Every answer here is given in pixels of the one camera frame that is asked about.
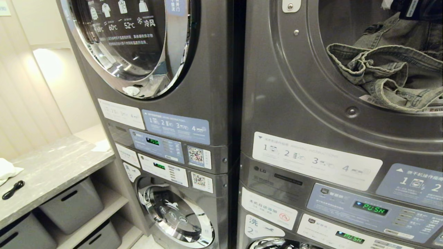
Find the countertop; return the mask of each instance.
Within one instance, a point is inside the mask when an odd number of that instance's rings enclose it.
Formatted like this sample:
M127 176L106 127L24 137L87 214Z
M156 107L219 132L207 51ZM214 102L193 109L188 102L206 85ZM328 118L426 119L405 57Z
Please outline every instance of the countertop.
M0 199L0 229L114 159L101 126L95 126L12 160L24 170L0 186L0 195L20 180L25 186Z

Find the shelf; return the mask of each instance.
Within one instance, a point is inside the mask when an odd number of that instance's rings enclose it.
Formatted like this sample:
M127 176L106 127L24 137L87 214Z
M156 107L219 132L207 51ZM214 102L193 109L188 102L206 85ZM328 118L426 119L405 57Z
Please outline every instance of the shelf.
M143 235L140 229L117 214L111 217L111 221L121 238L121 245L118 247L118 249L131 249L132 246Z
M122 208L128 200L101 183L94 182L97 193L103 202L104 209L72 234L64 234L58 227L48 227L48 232L58 244L57 249L72 249L103 222Z

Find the gray storage bin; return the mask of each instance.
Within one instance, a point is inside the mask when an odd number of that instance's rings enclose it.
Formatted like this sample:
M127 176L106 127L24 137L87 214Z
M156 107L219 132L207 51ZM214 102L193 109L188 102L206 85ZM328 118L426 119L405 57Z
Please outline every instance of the gray storage bin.
M74 249L117 249L121 239L110 220L105 221Z
M1 249L55 249L57 243L32 213L0 230Z
M40 206L62 232L73 233L103 210L103 204L88 178L69 187Z

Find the denim jeans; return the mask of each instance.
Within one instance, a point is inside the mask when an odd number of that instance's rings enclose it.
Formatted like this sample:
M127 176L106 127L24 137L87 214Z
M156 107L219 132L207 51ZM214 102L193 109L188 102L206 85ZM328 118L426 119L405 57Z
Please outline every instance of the denim jeans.
M366 29L353 46L326 50L351 83L390 109L420 111L443 96L441 24L396 14Z

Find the front-loading washer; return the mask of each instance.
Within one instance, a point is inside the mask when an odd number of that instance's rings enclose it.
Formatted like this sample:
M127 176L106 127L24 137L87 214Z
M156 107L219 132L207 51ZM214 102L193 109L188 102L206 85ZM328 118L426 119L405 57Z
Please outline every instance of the front-loading washer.
M425 249L314 214L240 181L237 249Z
M126 126L133 150L229 171L239 155L244 0L58 5L105 127Z
M248 2L241 171L254 172L246 184L263 195L414 247L441 248L442 113L369 103L326 52L390 17L381 3ZM317 187L334 188L334 196Z
M165 249L230 249L236 244L235 171L213 175L137 154L124 163L154 240Z

